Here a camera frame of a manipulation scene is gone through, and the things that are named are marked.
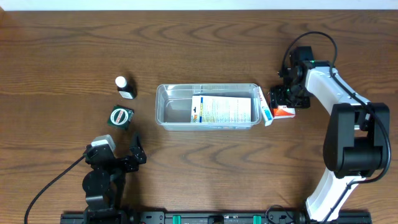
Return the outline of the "red orange medicine box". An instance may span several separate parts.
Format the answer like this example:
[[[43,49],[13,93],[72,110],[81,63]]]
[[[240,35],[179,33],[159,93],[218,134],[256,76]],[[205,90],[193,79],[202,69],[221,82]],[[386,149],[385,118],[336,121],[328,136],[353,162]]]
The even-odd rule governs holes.
[[[294,108],[279,105],[276,108],[271,108],[271,113],[274,119],[294,118],[296,113]]]

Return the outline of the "white Panadol box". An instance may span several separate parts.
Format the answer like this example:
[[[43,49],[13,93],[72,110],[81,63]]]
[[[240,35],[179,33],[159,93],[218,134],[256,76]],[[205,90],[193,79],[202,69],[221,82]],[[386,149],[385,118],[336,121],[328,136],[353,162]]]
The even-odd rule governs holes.
[[[260,109],[262,118],[264,120],[264,126],[270,126],[274,120],[274,117],[271,113],[269,105],[266,101],[266,97],[264,96],[262,88],[260,86],[257,88],[257,91],[260,99]]]

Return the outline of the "dark bottle white cap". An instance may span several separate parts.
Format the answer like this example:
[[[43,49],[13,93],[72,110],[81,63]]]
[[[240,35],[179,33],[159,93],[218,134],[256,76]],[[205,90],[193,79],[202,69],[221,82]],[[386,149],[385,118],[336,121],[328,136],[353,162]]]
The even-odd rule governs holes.
[[[115,84],[117,86],[118,92],[119,94],[128,100],[133,100],[136,98],[137,93],[135,91],[135,89],[128,84],[128,81],[126,78],[124,78],[123,76],[118,76],[115,79]]]

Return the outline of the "clear plastic container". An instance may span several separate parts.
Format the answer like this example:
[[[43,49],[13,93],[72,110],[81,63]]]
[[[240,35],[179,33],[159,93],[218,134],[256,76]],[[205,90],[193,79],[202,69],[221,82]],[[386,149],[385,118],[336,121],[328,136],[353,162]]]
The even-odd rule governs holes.
[[[251,129],[261,121],[260,99],[254,83],[161,84],[155,98],[155,121],[168,131]],[[192,96],[226,96],[251,99],[249,123],[192,123]]]

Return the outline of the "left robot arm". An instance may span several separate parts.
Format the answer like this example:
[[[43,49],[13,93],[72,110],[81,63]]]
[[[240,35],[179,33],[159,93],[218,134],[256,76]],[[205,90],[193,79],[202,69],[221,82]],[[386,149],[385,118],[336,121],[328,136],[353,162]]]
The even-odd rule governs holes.
[[[110,135],[98,136],[87,145],[83,157],[93,169],[83,179],[87,208],[83,212],[83,223],[137,223],[137,215],[121,207],[126,184],[126,174],[137,172],[145,164],[147,156],[139,133],[132,136],[130,154],[117,158],[116,145]]]

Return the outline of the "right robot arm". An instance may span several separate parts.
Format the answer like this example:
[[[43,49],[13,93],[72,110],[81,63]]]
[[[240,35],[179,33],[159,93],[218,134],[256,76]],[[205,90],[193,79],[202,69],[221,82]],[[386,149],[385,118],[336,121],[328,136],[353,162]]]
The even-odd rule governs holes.
[[[323,143],[325,171],[304,210],[292,223],[363,223],[367,213],[345,215],[340,210],[352,191],[380,180],[391,164],[389,108],[357,94],[339,75],[333,62],[315,60],[311,47],[288,49],[281,85],[271,88],[271,108],[309,108],[314,96],[330,115]]]

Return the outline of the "black mounting rail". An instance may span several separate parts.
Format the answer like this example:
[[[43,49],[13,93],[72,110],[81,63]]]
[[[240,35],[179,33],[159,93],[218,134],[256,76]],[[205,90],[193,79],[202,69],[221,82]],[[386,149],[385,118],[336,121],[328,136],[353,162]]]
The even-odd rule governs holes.
[[[60,217],[61,224],[84,223],[138,223],[138,224],[268,224],[268,223],[316,223],[304,213],[270,210],[264,213],[168,213],[141,212],[129,217],[85,217],[83,213],[66,213]]]

